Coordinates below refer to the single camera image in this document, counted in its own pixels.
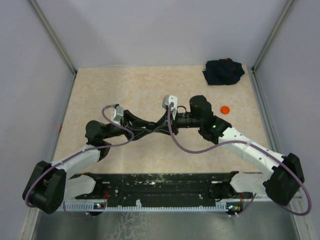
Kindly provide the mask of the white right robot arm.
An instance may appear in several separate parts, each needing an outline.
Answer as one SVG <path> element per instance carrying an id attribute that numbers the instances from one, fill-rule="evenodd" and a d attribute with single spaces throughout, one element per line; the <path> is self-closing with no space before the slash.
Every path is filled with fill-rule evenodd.
<path id="1" fill-rule="evenodd" d="M 259 173 L 235 172 L 223 185 L 229 198 L 248 192 L 267 195 L 281 206 L 287 206 L 305 181 L 300 159 L 293 153 L 283 155 L 267 149 L 240 133 L 230 123 L 214 115 L 212 105 L 203 95 L 189 100 L 190 111 L 178 114 L 178 98 L 166 95 L 162 100 L 166 110 L 165 126 L 171 136 L 180 128 L 197 128 L 211 147 L 224 147 L 240 156 Z"/>

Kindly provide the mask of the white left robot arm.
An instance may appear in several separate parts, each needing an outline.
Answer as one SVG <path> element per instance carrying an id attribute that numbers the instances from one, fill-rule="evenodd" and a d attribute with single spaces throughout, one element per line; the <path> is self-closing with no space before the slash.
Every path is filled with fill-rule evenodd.
<path id="1" fill-rule="evenodd" d="M 84 168 L 103 160 L 114 147 L 106 139 L 125 136 L 122 147 L 154 132 L 158 123 L 136 117 L 118 105 L 111 105 L 112 117 L 107 123 L 91 120 L 85 127 L 86 144 L 76 153 L 58 161 L 38 162 L 29 177 L 22 199 L 29 208 L 54 213 L 69 199 L 90 195 L 97 199 L 104 186 L 88 175 L 76 176 Z"/>

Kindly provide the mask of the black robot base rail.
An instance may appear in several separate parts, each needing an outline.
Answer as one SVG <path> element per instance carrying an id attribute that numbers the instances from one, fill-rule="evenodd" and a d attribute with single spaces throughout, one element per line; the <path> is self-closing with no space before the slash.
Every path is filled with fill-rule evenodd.
<path id="1" fill-rule="evenodd" d="M 106 200 L 108 207 L 214 207 L 223 199 L 246 200 L 253 194 L 237 193 L 230 173 L 86 173 L 96 185 L 76 200 Z"/>

